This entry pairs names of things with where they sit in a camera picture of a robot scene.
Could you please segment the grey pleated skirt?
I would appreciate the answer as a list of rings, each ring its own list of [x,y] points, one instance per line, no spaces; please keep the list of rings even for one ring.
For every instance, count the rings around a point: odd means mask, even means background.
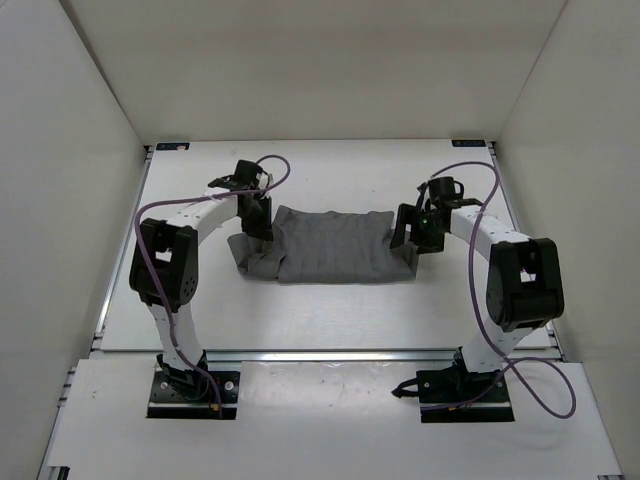
[[[386,284],[416,278],[416,248],[393,248],[391,211],[310,213],[280,206],[271,241],[227,239],[238,271],[281,284]]]

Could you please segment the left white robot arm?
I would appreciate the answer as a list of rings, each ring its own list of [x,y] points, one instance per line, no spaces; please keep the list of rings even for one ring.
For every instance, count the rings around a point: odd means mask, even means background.
[[[261,163],[240,160],[235,171],[211,181],[196,198],[153,202],[136,218],[129,285],[154,317],[162,365],[188,398],[208,389],[205,354],[196,337],[190,302],[199,280],[199,245],[238,218],[249,238],[270,241],[273,176]]]

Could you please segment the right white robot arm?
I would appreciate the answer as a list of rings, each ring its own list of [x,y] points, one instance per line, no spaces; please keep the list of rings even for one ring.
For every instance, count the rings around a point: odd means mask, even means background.
[[[391,246],[410,243],[421,255],[442,252],[447,235],[463,240],[471,282],[475,257],[488,263],[487,317],[459,350],[463,366],[448,376],[452,395],[467,401],[483,390],[482,374],[500,370],[524,338],[563,314],[558,250],[552,240],[531,238],[486,214],[487,204],[466,198],[462,183],[450,176],[425,182],[418,191],[416,203],[398,207]]]

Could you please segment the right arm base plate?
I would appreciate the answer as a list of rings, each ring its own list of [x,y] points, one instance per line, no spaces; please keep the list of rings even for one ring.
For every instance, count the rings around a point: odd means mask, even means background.
[[[470,372],[461,357],[441,370],[418,370],[391,394],[417,398],[423,424],[509,423],[515,420],[504,374]]]

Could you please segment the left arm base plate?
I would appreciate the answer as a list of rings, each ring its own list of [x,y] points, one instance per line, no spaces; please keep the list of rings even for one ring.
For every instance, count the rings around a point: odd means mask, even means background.
[[[151,383],[146,417],[149,419],[235,420],[238,412],[241,372],[211,371],[220,401],[207,379],[193,386],[179,386],[156,367]]]

